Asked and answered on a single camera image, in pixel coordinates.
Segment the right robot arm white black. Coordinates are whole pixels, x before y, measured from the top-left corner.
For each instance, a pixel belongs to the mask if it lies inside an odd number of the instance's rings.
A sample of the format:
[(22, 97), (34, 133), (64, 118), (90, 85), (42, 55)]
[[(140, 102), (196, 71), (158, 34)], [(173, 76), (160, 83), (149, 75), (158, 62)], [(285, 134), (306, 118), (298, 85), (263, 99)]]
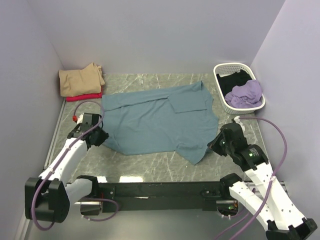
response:
[(230, 156), (261, 196), (232, 173), (220, 179), (221, 197), (241, 203), (252, 214), (248, 223), (258, 220), (268, 240), (306, 240), (318, 228), (316, 222), (305, 217), (294, 205), (266, 154), (258, 145), (248, 144), (244, 130), (237, 120), (225, 124), (208, 147), (220, 156)]

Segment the blue t shirt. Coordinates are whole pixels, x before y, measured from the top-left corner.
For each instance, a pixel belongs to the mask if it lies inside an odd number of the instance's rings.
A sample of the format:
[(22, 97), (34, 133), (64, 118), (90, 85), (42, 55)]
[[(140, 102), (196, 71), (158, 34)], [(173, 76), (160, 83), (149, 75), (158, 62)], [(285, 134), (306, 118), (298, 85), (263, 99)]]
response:
[(124, 155), (173, 152), (199, 163), (217, 135), (214, 98), (204, 83), (104, 95), (104, 144)]

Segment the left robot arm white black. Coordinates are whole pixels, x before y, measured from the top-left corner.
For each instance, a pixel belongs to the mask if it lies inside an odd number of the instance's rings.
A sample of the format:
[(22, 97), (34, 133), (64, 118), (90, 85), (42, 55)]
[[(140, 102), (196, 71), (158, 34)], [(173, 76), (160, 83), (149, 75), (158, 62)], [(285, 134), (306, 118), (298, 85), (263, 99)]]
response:
[(102, 129), (102, 119), (97, 113), (83, 113), (51, 165), (38, 177), (30, 177), (26, 181), (24, 203), (27, 219), (62, 223), (71, 205), (82, 198), (94, 201), (99, 197), (100, 188), (95, 176), (81, 175), (70, 185), (67, 183), (90, 147), (99, 147), (109, 137)]

